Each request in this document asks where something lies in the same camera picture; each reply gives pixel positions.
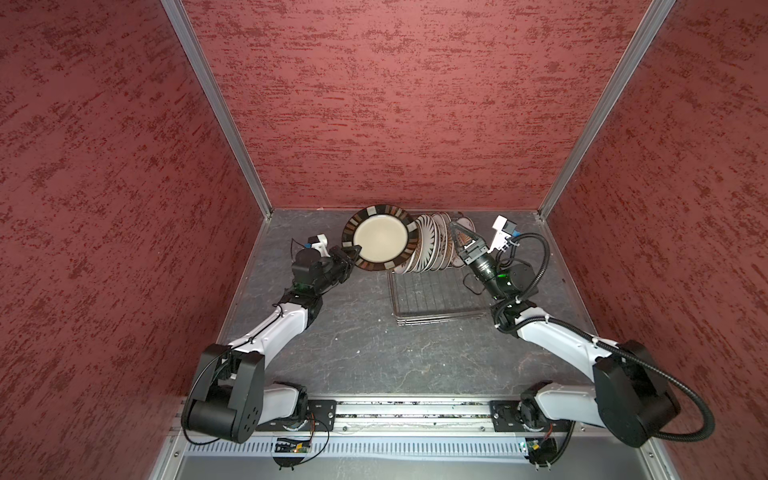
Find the brown rimmed cream plate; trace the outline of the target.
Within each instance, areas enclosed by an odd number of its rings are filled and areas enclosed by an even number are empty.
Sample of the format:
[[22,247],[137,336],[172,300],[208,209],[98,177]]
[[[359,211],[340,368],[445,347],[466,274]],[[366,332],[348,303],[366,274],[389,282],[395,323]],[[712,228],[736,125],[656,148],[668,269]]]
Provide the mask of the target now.
[[405,264],[419,240],[416,219],[395,205],[372,205],[357,211],[345,224],[341,247],[355,247],[359,269],[393,270]]

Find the white watermelon pattern plate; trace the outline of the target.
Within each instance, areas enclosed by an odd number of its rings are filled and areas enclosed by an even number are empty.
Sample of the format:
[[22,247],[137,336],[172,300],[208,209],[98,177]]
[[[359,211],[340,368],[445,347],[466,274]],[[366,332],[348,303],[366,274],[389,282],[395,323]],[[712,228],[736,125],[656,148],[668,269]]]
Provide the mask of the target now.
[[435,245],[435,228],[432,217],[422,214],[417,218],[419,240],[416,250],[403,268],[403,273],[420,273],[428,263]]

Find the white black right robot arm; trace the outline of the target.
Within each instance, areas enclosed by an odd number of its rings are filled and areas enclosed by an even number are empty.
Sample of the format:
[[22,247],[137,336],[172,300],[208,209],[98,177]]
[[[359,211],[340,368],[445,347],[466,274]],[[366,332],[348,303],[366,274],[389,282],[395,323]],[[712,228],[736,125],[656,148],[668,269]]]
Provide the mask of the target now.
[[667,380],[650,369],[652,359],[641,344],[618,344],[551,316],[530,300],[541,270],[527,264],[502,266],[482,237],[456,221],[450,223],[449,232],[459,258],[494,300],[496,330],[540,346],[589,381],[586,385],[541,381],[525,390],[517,417],[527,429],[541,431],[559,420],[581,422],[640,447],[677,417],[679,401]]

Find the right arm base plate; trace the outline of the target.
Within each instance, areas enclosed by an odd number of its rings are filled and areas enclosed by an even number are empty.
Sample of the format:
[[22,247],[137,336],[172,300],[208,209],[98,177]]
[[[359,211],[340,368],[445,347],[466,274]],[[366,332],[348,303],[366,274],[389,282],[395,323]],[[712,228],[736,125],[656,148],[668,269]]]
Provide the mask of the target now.
[[494,400],[489,402],[489,409],[495,432],[544,435],[565,433],[570,425],[569,421],[545,417],[533,400]]

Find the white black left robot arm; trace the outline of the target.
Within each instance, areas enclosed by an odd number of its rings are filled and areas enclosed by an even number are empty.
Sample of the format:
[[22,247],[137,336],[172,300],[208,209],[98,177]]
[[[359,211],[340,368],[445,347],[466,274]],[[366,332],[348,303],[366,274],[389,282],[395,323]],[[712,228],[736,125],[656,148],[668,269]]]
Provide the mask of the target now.
[[310,246],[295,254],[291,286],[273,312],[243,337],[211,344],[201,354],[181,415],[185,435],[196,432],[212,442],[243,443],[262,424],[277,421],[301,428],[309,421],[306,388],[268,385],[265,372],[317,319],[324,294],[349,279],[360,251],[359,246]]

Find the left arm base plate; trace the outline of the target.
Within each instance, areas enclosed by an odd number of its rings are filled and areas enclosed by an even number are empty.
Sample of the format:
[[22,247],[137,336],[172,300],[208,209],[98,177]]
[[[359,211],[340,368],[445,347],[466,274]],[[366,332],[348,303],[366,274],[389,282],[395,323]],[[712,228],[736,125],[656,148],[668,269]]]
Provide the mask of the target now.
[[291,424],[291,428],[301,432],[332,431],[337,407],[337,400],[302,398],[297,403],[297,420]]

